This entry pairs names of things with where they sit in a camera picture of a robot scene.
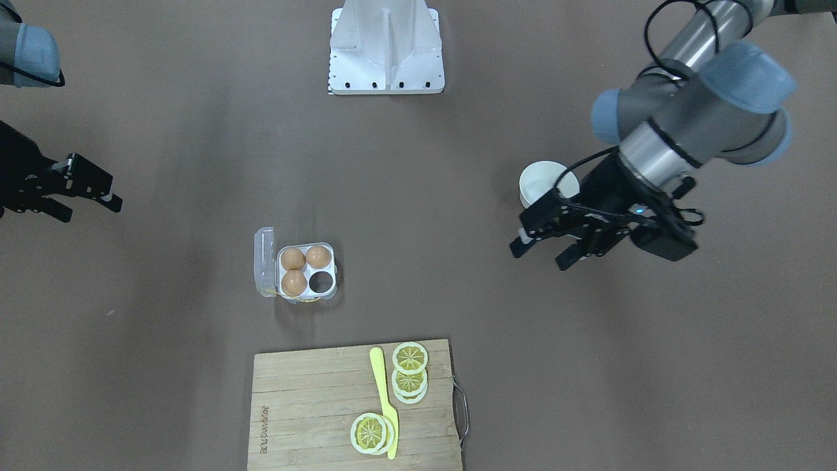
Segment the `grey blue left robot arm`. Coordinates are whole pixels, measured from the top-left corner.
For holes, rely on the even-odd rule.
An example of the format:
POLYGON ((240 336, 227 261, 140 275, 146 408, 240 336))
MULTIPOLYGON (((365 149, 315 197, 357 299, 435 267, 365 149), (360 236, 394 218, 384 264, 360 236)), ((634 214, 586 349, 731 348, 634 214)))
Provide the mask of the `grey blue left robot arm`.
POLYGON ((520 214, 510 244, 520 258, 542 239, 573 238, 556 257, 560 270, 601 257, 620 241, 666 260, 697 250, 703 212, 679 208, 693 173, 720 158, 741 166, 778 159, 793 127, 784 103, 796 81, 780 63, 747 42, 765 19, 835 13, 834 1, 694 1, 694 16, 660 53, 643 41, 651 63, 625 89, 602 92, 591 110, 603 151, 548 179, 520 214))

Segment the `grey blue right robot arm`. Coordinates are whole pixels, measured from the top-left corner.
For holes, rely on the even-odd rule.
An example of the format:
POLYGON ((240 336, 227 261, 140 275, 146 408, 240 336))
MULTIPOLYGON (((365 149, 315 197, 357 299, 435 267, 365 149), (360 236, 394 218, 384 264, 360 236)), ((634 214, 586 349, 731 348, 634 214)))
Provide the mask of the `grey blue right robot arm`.
MULTIPOLYGON (((24 87, 65 86, 57 42, 48 30, 27 24, 9 1, 2 2, 2 84, 24 87)), ((1 122, 2 213, 46 214, 71 221, 73 211, 54 196, 82 198, 108 211, 122 211, 123 200, 112 191, 113 176, 80 153, 63 160, 46 157, 29 137, 1 122)))

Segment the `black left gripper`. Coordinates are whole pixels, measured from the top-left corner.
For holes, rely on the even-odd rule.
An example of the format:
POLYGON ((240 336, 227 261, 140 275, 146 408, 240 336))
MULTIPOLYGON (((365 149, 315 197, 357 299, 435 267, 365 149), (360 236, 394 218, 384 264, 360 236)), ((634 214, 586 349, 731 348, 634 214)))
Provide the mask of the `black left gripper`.
POLYGON ((554 185, 520 215, 521 227, 510 243, 515 259, 520 259, 544 239, 573 236, 556 258, 560 271, 568 271, 580 260, 601 257, 626 236, 626 226, 640 222, 630 208, 645 203, 636 180, 620 163, 618 152, 597 152, 577 162, 602 161, 580 182, 579 193, 571 199, 554 185))

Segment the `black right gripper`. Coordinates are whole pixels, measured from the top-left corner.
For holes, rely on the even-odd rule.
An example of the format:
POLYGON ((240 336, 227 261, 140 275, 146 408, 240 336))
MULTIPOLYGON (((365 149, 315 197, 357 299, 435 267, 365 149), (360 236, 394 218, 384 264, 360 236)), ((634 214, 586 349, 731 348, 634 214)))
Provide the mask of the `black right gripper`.
POLYGON ((124 201, 113 193, 112 182, 110 173, 78 153, 60 162, 45 157, 32 139, 1 122, 2 212, 40 212, 68 223, 72 209, 51 197, 67 196, 119 213, 124 201))

